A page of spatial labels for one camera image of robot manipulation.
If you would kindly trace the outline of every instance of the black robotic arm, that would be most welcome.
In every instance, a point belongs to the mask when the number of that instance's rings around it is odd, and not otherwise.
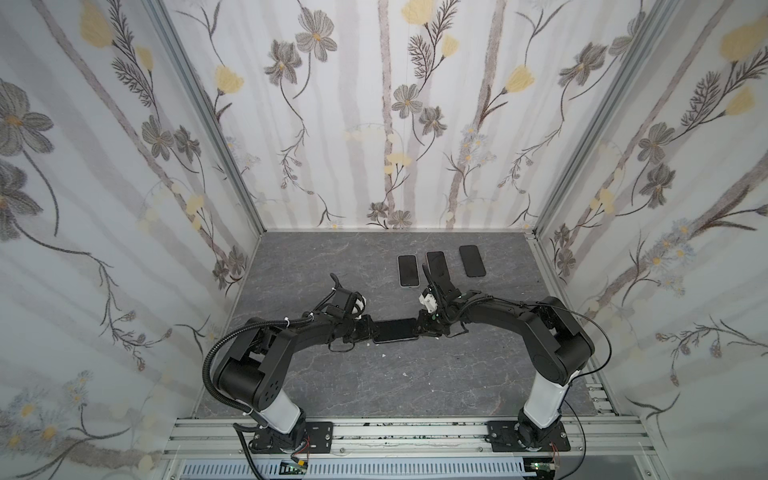
[[[570,381],[594,353],[589,336],[554,297],[529,303],[476,290],[462,294],[447,271],[434,276],[427,266],[424,271],[429,286],[419,301],[426,308],[419,312],[415,333],[442,336],[456,323],[487,323],[521,335],[537,375],[518,415],[518,442],[530,450],[547,445],[549,435],[560,424],[560,408]],[[312,311],[299,319],[286,318],[284,324],[252,318],[219,341],[204,362],[204,385],[211,395],[253,417],[260,428],[270,430],[274,444],[286,451],[297,449],[306,438],[304,412],[282,390],[293,354],[336,339],[354,344],[376,334],[376,324],[364,313],[362,295],[343,288],[336,275],[331,277],[335,283],[332,292]],[[227,339],[233,339],[233,344],[211,381],[210,366]]]

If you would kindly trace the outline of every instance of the gray marble surface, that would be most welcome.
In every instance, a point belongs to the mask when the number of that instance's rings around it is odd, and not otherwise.
[[[458,248],[479,247],[486,276],[468,278]],[[399,285],[397,256],[445,252],[451,278],[460,290],[477,289],[512,300],[547,296],[522,233],[267,233],[245,280],[230,329],[252,316],[295,318],[312,308],[333,286],[367,298],[374,321],[417,316],[417,288]],[[533,383],[535,370],[520,336],[471,324],[469,334],[453,339],[376,345],[358,343],[349,353],[314,346],[293,356],[284,389],[317,416],[517,415]],[[334,349],[345,349],[340,341]],[[584,383],[568,392],[576,413],[594,408]],[[204,394],[198,417],[232,416],[235,411]]]

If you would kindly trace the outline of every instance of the white arm segment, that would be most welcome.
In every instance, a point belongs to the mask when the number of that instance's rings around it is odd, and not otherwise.
[[[301,411],[281,389],[274,402],[264,410],[261,410],[259,415],[268,421],[272,429],[280,433],[290,433],[299,419]]]
[[[552,422],[560,416],[560,407],[563,404],[565,393],[571,386],[571,380],[578,375],[576,370],[564,386],[559,383],[553,383],[536,372],[536,378],[533,381],[533,388],[528,400],[525,402],[523,412],[540,429],[545,429],[552,425]]]

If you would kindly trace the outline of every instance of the floral wallpaper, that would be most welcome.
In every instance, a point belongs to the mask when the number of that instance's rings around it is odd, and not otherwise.
[[[165,2],[266,226],[373,230],[534,226],[652,3]]]
[[[257,238],[182,92],[139,3],[0,5],[3,476],[153,478],[194,408]]]
[[[611,338],[619,408],[645,420],[678,479],[765,471],[767,15],[681,2],[537,232],[571,302]]]

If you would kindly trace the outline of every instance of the black smartphone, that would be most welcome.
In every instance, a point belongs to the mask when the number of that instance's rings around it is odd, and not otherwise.
[[[435,280],[441,276],[451,277],[451,274],[448,272],[448,263],[445,261],[445,254],[443,252],[427,252],[427,266],[429,267],[429,274],[432,275],[432,278]]]
[[[403,340],[415,340],[416,319],[398,319],[385,320],[383,322],[374,322],[376,326],[376,335],[373,336],[374,343],[401,342]]]
[[[458,254],[462,256],[467,276],[485,276],[485,265],[477,245],[461,245],[458,248]]]
[[[400,286],[419,286],[419,267],[416,265],[416,255],[397,257],[397,270],[400,273]]]

